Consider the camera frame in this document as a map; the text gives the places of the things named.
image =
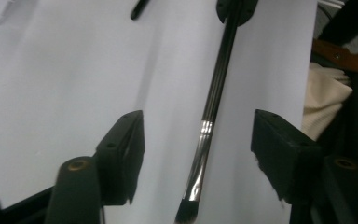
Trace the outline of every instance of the white backdrop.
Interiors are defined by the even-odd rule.
[[[0,26],[3,207],[53,185],[63,162],[143,109],[134,202],[106,208],[107,223],[173,223],[224,25],[215,0],[151,0],[134,22],[136,1],[18,0]],[[239,28],[196,223],[288,223],[250,151],[253,115],[300,125],[315,11],[316,0],[259,0]]]

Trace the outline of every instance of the beige cloth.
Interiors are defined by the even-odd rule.
[[[310,63],[301,131],[316,140],[352,93],[344,72]]]

